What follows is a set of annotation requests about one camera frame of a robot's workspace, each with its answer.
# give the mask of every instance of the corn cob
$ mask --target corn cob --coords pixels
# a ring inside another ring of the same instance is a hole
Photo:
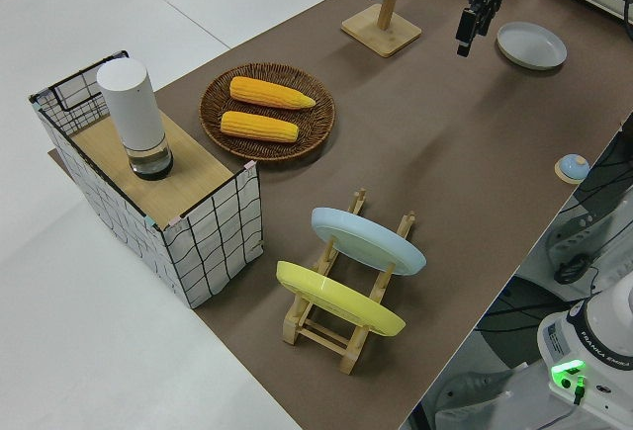
[[[299,136],[299,127],[295,124],[238,111],[226,111],[222,115],[220,131],[226,135],[284,143],[297,141]]]
[[[314,99],[296,89],[261,81],[252,77],[235,76],[230,80],[230,96],[236,101],[280,109],[304,109],[313,107]]]

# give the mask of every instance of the woven round tray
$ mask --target woven round tray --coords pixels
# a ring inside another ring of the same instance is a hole
[[[316,104],[298,111],[261,107],[232,99],[228,90],[234,76],[247,76],[291,87],[312,97]],[[294,143],[252,140],[225,135],[220,120],[226,111],[281,119],[299,126]],[[258,161],[296,159],[317,148],[329,135],[334,124],[334,101],[323,85],[295,67],[275,63],[253,63],[236,67],[214,80],[200,102],[200,122],[207,135],[220,147],[238,156]]]

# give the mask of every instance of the white table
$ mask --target white table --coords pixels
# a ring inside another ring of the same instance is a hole
[[[0,0],[0,427],[297,428],[96,217],[27,98],[120,49],[158,89],[319,1]]]

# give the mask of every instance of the mug holder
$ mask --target mug holder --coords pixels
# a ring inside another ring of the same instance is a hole
[[[341,24],[343,32],[383,57],[390,57],[412,43],[422,29],[397,13],[396,0],[383,0],[348,18]]]

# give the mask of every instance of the white grid storage box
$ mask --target white grid storage box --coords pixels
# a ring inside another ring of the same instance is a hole
[[[108,116],[96,73],[118,52],[31,96],[68,173],[101,220],[185,304],[217,294],[262,254],[259,175],[251,162],[177,220],[160,228],[72,140]]]

